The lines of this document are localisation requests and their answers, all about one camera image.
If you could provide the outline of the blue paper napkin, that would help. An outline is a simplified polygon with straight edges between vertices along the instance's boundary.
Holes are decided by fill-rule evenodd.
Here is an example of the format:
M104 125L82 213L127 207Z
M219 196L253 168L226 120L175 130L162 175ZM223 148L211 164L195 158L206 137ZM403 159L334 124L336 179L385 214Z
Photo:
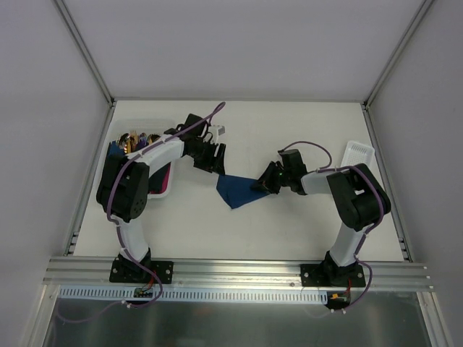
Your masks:
M219 175L216 191L234 210L269 195L268 192L253 189L252 185L256 182L255 179L241 176Z

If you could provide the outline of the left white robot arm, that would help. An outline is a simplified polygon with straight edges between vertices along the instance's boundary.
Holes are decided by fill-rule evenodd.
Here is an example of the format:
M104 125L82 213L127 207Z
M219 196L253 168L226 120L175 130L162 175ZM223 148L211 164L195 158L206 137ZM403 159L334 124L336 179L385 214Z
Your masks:
M193 159L195 168L223 175L226 145L217 141L218 136L208 117L191 113L185 123L167 129L149 145L130 154L107 157L96 201L116 226L120 245L111 265L110 282L143 283L152 279L156 267L141 221L150 178L184 156Z

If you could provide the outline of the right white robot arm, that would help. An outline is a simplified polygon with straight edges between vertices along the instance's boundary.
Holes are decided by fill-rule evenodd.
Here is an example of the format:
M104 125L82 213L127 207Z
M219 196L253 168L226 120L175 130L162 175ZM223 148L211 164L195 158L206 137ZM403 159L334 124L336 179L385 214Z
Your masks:
M312 270L301 267L303 286L347 287L362 275L358 254L366 236L391 212L388 195L364 163L342 168L307 171L297 149L280 150L281 160L272 161L251 189L278 194L289 187L298 195L329 194L341 226L334 245Z

